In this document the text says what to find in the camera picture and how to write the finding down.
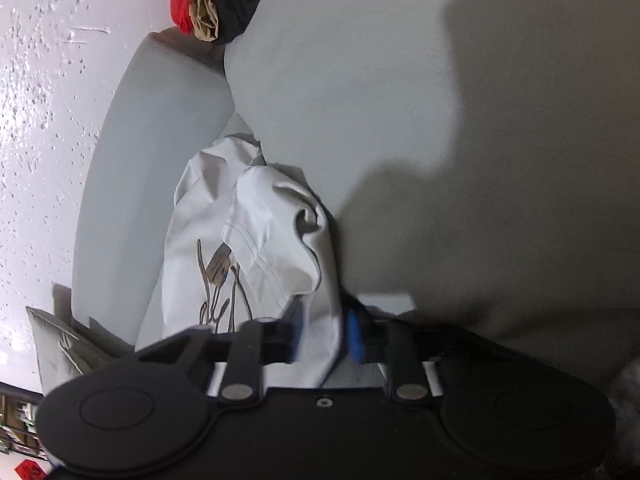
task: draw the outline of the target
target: gray pillow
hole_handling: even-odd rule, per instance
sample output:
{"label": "gray pillow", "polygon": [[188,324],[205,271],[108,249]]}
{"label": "gray pillow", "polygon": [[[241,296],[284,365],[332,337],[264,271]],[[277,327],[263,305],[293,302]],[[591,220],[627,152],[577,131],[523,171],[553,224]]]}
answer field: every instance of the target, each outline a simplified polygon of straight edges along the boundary
{"label": "gray pillow", "polygon": [[27,307],[36,343],[42,392],[97,370],[113,358],[49,312]]}
{"label": "gray pillow", "polygon": [[261,0],[226,50],[351,294],[603,383],[640,333],[640,0]]}

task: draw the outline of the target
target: metal screw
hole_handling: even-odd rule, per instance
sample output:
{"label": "metal screw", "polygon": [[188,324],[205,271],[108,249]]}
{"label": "metal screw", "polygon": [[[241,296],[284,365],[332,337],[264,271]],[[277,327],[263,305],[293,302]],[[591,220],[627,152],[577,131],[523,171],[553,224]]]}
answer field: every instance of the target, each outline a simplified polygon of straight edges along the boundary
{"label": "metal screw", "polygon": [[230,384],[222,390],[222,396],[227,400],[247,400],[254,394],[254,389],[247,384]]}
{"label": "metal screw", "polygon": [[329,397],[322,397],[316,401],[318,408],[330,408],[334,405],[334,402]]}
{"label": "metal screw", "polygon": [[429,395],[429,391],[420,384],[403,384],[396,390],[396,395],[402,400],[420,400]]}

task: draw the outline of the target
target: textured white wall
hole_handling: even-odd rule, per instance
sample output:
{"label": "textured white wall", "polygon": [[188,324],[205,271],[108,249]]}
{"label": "textured white wall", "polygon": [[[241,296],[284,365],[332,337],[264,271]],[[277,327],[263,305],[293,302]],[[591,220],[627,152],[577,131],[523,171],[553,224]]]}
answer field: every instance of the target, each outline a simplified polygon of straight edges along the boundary
{"label": "textured white wall", "polygon": [[71,284],[100,126],[140,41],[171,25],[168,3],[0,0],[2,382],[40,389],[24,307],[51,310],[53,283]]}

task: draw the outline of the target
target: gray fabric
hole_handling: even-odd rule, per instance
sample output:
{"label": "gray fabric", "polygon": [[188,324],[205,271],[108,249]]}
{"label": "gray fabric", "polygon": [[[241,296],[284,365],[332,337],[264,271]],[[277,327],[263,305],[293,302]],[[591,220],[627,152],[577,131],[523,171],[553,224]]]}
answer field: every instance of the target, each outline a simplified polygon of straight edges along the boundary
{"label": "gray fabric", "polygon": [[234,112],[233,115],[229,118],[229,122],[226,124],[225,129],[222,130],[220,137],[226,137],[229,135],[239,136],[249,136],[246,140],[255,144],[255,139],[253,138],[253,134],[251,129],[246,125],[244,120],[238,113]]}
{"label": "gray fabric", "polygon": [[222,64],[179,36],[151,34],[135,53],[104,121],[78,220],[74,319],[130,345],[162,266],[175,184],[234,111]]}
{"label": "gray fabric", "polygon": [[227,47],[347,290],[602,384],[640,333],[640,0],[261,0]]}
{"label": "gray fabric", "polygon": [[345,356],[336,363],[322,387],[325,389],[384,388],[385,378],[377,364],[360,365],[349,356]]}
{"label": "gray fabric", "polygon": [[43,394],[113,359],[53,314],[27,307]]}

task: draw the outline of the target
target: round pad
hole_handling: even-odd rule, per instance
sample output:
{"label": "round pad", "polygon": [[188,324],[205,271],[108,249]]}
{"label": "round pad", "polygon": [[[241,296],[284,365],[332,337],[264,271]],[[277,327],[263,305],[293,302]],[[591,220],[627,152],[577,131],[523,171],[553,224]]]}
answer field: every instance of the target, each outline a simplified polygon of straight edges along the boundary
{"label": "round pad", "polygon": [[98,430],[129,430],[147,420],[156,410],[149,394],[135,388],[115,388],[87,397],[80,405],[80,417]]}
{"label": "round pad", "polygon": [[[483,367],[446,393],[442,423],[469,454],[502,468],[544,474],[600,460],[615,430],[607,397],[565,374],[526,365]],[[483,382],[480,376],[500,378]]]}
{"label": "round pad", "polygon": [[197,443],[207,397],[171,365],[121,360],[53,390],[38,434],[69,469],[131,475],[165,464]]}

